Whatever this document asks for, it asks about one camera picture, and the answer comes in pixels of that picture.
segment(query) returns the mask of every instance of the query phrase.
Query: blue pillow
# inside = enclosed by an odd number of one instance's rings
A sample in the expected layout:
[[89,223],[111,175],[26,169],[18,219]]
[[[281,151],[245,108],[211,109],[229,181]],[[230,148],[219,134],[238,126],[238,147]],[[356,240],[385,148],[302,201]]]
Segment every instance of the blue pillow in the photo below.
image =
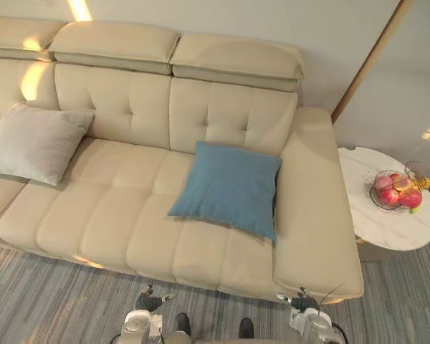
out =
[[282,159],[198,141],[183,193],[168,215],[221,222],[276,239],[275,176]]

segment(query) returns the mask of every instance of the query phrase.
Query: side table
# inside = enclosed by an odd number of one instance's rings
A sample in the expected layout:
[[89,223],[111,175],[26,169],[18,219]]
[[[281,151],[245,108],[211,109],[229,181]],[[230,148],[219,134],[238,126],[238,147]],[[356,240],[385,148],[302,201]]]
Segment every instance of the side table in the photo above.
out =
[[382,170],[404,173],[404,165],[376,150],[339,148],[353,226],[361,260],[379,260],[395,252],[418,249],[430,242],[430,192],[422,191],[419,210],[403,207],[393,211],[376,206],[369,192]]

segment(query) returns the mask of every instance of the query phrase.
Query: sofa armrest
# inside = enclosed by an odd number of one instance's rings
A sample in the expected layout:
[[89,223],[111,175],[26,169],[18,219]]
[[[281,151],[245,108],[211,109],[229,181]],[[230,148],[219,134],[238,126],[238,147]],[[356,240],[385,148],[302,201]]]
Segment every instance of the sofa armrest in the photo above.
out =
[[329,300],[363,294],[352,216],[330,115],[297,110],[277,179],[274,279]]

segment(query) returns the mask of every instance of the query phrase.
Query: wall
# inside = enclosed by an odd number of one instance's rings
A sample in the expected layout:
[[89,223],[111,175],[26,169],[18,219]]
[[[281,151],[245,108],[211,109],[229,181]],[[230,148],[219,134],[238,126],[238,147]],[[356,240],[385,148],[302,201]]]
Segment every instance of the wall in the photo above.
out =
[[416,0],[335,125],[340,145],[430,165],[430,0]]

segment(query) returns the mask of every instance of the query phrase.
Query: carpet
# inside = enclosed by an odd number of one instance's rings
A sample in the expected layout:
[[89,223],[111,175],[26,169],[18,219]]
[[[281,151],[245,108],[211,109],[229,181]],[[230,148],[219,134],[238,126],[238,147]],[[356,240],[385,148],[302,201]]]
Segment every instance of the carpet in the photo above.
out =
[[[350,343],[430,344],[430,244],[362,267],[364,296],[323,309]],[[150,282],[156,295],[177,294],[158,311],[165,335],[180,312],[195,338],[235,338],[243,317],[258,338],[287,335],[285,305],[0,248],[0,343],[109,343]]]

